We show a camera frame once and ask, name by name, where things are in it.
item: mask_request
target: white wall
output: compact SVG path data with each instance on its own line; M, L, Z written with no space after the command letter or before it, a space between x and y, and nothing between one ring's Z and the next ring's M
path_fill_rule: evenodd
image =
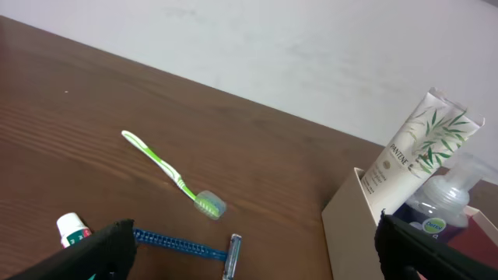
M0 0L0 14L382 145L431 86L486 116L498 8L479 0Z

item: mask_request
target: bottle cap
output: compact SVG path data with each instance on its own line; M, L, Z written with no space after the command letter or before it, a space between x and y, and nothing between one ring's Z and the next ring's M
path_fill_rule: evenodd
M57 220L57 227L61 236L64 236L86 226L76 213L68 213Z

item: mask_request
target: wooden table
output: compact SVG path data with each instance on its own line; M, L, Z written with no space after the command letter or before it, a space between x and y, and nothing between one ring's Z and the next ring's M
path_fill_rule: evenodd
M198 193L214 222L121 137L137 134ZM382 148L217 89L0 17L0 278L61 250L55 221L137 227L223 250L236 278L331 279L321 210ZM475 201L495 222L497 191ZM223 263L140 246L130 279L221 279Z

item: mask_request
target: green toothbrush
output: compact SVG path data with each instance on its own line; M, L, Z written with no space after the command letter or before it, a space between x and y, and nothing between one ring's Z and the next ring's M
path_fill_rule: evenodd
M121 135L133 146L145 153L154 163L156 163L173 182L194 201L195 207L206 214L211 219L219 219L226 210L226 204L211 191L202 191L195 195L188 189L181 175L167 162L160 159L140 138L130 131L122 131Z

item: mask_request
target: white tube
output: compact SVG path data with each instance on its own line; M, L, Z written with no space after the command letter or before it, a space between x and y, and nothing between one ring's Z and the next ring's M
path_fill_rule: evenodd
M389 142L361 184L375 219L394 213L484 125L432 88Z

